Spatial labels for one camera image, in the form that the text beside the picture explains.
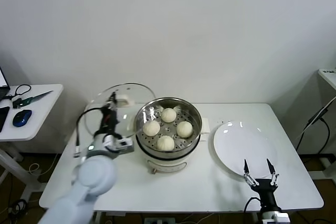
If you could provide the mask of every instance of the computer mouse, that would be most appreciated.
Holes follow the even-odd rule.
[[[31,110],[22,110],[16,113],[16,115],[13,118],[13,125],[15,127],[22,127],[28,122],[28,119],[31,116],[32,111]]]

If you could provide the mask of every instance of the cable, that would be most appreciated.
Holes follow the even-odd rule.
[[[195,222],[195,221],[182,221],[182,222],[179,222],[177,224],[185,224],[185,223],[200,224],[202,220],[205,220],[206,218],[208,218],[208,217],[210,217],[211,215],[214,215],[214,214],[215,213],[213,212],[212,214],[209,214],[209,215],[205,216],[204,218],[200,219],[198,222]]]
[[[327,130],[328,130],[328,137],[327,137],[327,140],[326,140],[325,144],[324,144],[323,147],[319,150],[319,152],[317,152],[317,154],[320,154],[320,153],[323,151],[323,149],[326,147],[326,145],[328,144],[329,139],[330,139],[330,128],[329,128],[327,122],[326,122],[323,118],[320,118],[320,121],[321,121],[322,123],[324,123],[325,126],[327,127]]]
[[[9,220],[9,218],[4,219],[0,224],[4,223],[5,221]]]
[[[191,217],[194,214],[188,215],[187,217],[185,217],[181,222],[185,221],[186,219],[188,219],[189,217]]]
[[[310,222],[303,216],[301,213],[296,212],[307,224],[310,224]]]
[[[8,209],[8,207],[6,207],[4,210],[2,210],[2,211],[0,212],[0,215],[1,215],[2,213],[4,213],[7,209]]]
[[[12,191],[13,191],[13,174],[11,174],[11,181],[10,181],[10,191],[9,191],[9,197],[8,197],[8,207],[7,208],[9,208],[9,206],[10,206],[10,203],[11,203],[11,197],[12,197]]]
[[[246,205],[245,205],[245,207],[244,207],[244,212],[243,212],[243,223],[246,223],[246,209],[247,209],[247,207],[248,207],[248,204],[250,204],[250,202],[251,202],[252,200],[254,200],[254,199],[256,199],[256,200],[258,200],[258,201],[260,202],[260,199],[257,198],[257,197],[251,197],[251,198],[246,202]]]
[[[324,111],[334,100],[336,99],[336,97],[334,97],[333,99],[331,99],[326,106],[324,106],[319,113],[314,117],[314,119],[304,128],[304,130],[296,137],[296,139],[294,141],[296,141],[316,120],[316,118],[318,118],[320,116],[320,114],[322,113],[322,111]]]
[[[56,157],[58,156],[58,153],[55,155],[54,157],[54,161],[52,162],[51,166],[44,172],[44,173],[41,173],[39,174],[39,176],[43,175],[43,174],[46,174],[48,173],[51,168],[53,167],[55,161],[56,161]],[[33,172],[35,172],[36,170],[38,170],[40,168],[40,164],[38,163],[32,163],[30,166],[29,166],[29,169],[27,170],[27,172],[29,172],[30,174],[33,174]]]
[[[325,220],[325,219],[315,219],[315,220],[313,220],[313,222],[312,222],[311,224],[314,224],[316,221],[325,221],[325,222],[327,222],[327,223],[329,223],[329,224],[334,224],[334,223],[332,223],[331,221],[329,221],[329,220]]]
[[[298,151],[298,149],[299,149],[299,147],[300,147],[300,144],[301,144],[301,142],[302,142],[302,139],[303,139],[303,136],[304,136],[304,135],[305,135],[305,133],[303,132],[302,135],[301,135],[300,141],[299,141],[298,145],[297,145],[296,148],[295,148],[296,151]]]
[[[326,140],[326,142],[324,143],[324,145],[322,146],[322,148],[317,152],[317,154],[320,154],[320,153],[323,151],[323,149],[326,147],[326,145],[328,144],[329,139],[330,139],[330,128],[329,128],[327,122],[326,122],[323,118],[320,118],[320,121],[321,121],[322,123],[324,123],[325,126],[327,127],[327,130],[328,130],[328,136],[327,136],[327,140]],[[304,161],[304,164],[308,163],[308,162],[311,161],[311,160],[312,160],[312,158],[310,158],[310,159],[307,160],[307,161]]]
[[[86,113],[90,112],[90,111],[93,111],[93,110],[101,110],[100,108],[92,108],[92,109],[88,109],[86,111],[84,111],[83,113],[81,113],[81,115],[77,118],[77,121],[76,121],[76,147],[79,147],[80,146],[80,141],[79,141],[79,130],[78,130],[78,124],[79,124],[79,121],[80,119],[82,118],[83,115],[85,115]]]
[[[305,218],[305,216],[303,216],[300,212],[296,212],[307,224],[310,224],[310,222]],[[314,224],[317,221],[324,221],[327,222],[329,224],[334,224],[332,223],[330,220],[325,220],[325,219],[315,219],[313,220],[313,222],[311,224]]]
[[[206,218],[208,218],[208,217],[210,217],[211,215],[214,215],[214,214],[215,214],[215,213],[213,212],[212,214],[210,214],[210,215],[208,215],[208,216],[205,216],[204,218],[200,219],[200,220],[197,222],[197,224],[200,224],[202,220],[204,220],[204,219],[206,219]]]

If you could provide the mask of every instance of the white table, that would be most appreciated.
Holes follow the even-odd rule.
[[[319,75],[336,90],[336,69],[320,69]],[[311,178],[314,180],[331,179],[336,185],[336,162],[331,164],[327,158],[320,158],[320,161],[325,170],[309,172]]]
[[[11,87],[8,94],[14,94],[16,88],[17,86]],[[61,84],[46,84],[32,85],[31,88],[32,89],[29,92],[20,97],[25,99],[50,90],[53,90],[53,92],[46,95],[39,101],[33,102],[21,109],[13,109],[12,102],[10,100],[2,100],[0,102],[0,108],[5,106],[9,106],[11,108],[7,115],[4,127],[0,132],[0,142],[6,142],[1,144],[0,149],[0,165],[6,169],[0,177],[0,183],[5,179],[8,172],[12,173],[15,177],[26,184],[26,188],[22,195],[22,199],[25,199],[26,201],[28,201],[31,193],[42,191],[45,187],[45,183],[40,183],[36,176],[29,174],[16,162],[21,161],[23,158],[17,149],[9,142],[27,141],[36,136],[50,110],[53,108],[62,93],[63,86]],[[32,110],[33,113],[26,125],[22,127],[14,127],[12,124],[13,117],[21,110]]]
[[[267,104],[195,104],[208,118],[211,134],[202,135],[188,165],[175,174],[152,175],[141,150],[115,159],[118,181],[95,204],[95,211],[106,212],[237,212],[257,194],[242,178],[222,168],[212,153],[214,128],[223,122],[242,120],[258,124],[278,151],[275,169],[280,174],[275,192],[278,205],[284,210],[313,209],[323,206],[323,199],[301,162],[292,143]],[[91,143],[91,136],[80,127],[81,141]],[[66,194],[71,186],[72,170],[78,164],[73,158],[75,134],[65,148],[41,198],[41,207],[49,208]],[[249,211],[259,211],[258,202],[251,202]]]

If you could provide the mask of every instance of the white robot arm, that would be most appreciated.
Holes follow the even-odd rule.
[[[88,158],[79,168],[69,194],[58,199],[39,224],[89,223],[98,196],[112,188],[117,180],[116,168],[109,157]]]
[[[81,156],[81,165],[70,192],[58,199],[41,218],[39,224],[87,224],[98,196],[109,191],[117,180],[113,159],[134,151],[133,141],[115,132],[117,120],[117,100],[113,93],[101,108],[102,120],[94,134],[92,144],[85,152],[79,152],[77,132],[75,157]],[[83,113],[77,120],[77,126]]]

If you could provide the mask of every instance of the power strip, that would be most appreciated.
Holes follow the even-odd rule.
[[[176,224],[175,218],[145,218],[144,224]]]

